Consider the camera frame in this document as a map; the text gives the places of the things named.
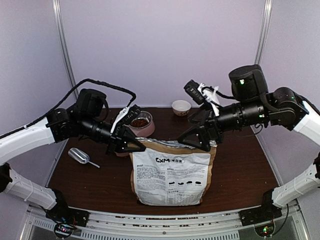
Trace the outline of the metal food scoop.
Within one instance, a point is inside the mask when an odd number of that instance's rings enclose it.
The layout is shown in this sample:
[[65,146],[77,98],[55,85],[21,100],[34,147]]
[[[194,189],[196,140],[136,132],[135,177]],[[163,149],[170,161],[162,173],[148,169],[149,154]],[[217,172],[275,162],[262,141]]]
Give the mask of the metal food scoop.
[[76,147],[70,148],[67,153],[72,159],[76,160],[80,164],[83,164],[83,165],[91,164],[97,168],[100,168],[100,166],[98,164],[96,164],[90,160],[90,156],[87,153],[85,153],[84,151],[82,151]]

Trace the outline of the pet food bag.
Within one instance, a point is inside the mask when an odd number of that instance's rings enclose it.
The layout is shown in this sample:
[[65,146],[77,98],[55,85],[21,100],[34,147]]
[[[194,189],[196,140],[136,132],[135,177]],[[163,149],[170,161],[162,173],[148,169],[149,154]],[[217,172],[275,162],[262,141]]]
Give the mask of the pet food bag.
[[147,206],[199,205],[211,185],[217,145],[208,152],[178,143],[139,137],[145,151],[130,153],[132,192]]

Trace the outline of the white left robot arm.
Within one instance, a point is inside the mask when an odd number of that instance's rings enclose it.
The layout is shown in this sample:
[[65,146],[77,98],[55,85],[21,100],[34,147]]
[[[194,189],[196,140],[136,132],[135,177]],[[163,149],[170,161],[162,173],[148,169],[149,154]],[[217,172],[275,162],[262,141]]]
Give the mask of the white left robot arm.
[[86,136],[107,145],[106,153],[143,152],[146,147],[136,139],[128,124],[141,110],[125,107],[113,124],[98,120],[107,96],[98,90],[82,89],[75,104],[68,109],[54,107],[36,123],[15,129],[0,137],[0,191],[22,198],[52,212],[61,222],[72,218],[63,194],[41,186],[14,171],[8,161],[41,146],[56,144],[69,138]]

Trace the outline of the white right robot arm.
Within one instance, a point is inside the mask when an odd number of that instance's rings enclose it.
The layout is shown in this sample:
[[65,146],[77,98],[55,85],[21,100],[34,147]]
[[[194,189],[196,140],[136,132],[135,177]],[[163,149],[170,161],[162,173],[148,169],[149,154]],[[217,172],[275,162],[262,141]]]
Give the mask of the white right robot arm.
[[218,97],[228,99],[217,87],[190,80],[185,92],[205,111],[202,119],[195,120],[196,113],[189,117],[193,127],[182,133],[177,141],[205,152],[212,141],[220,144],[223,134],[242,130],[252,125],[262,127],[283,126],[295,131],[316,144],[320,143],[320,112],[304,96],[288,87],[269,92],[260,65],[245,65],[232,70],[231,100],[235,103],[221,106]]

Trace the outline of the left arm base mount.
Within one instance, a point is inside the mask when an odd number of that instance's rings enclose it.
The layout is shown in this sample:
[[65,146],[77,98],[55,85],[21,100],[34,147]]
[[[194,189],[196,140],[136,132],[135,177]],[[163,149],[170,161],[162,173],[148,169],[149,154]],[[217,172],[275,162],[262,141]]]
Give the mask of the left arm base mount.
[[78,227],[86,227],[90,213],[85,210],[68,208],[66,212],[43,209],[45,216],[51,219],[55,225],[53,233],[59,239],[69,238]]

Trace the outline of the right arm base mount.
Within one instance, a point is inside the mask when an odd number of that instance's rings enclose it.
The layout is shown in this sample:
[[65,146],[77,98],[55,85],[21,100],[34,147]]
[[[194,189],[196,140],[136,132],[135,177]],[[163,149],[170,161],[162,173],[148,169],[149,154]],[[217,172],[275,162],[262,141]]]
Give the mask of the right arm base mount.
[[242,226],[253,226],[255,233],[264,239],[275,233],[274,220],[282,216],[282,210],[273,205],[264,205],[241,210],[239,218]]

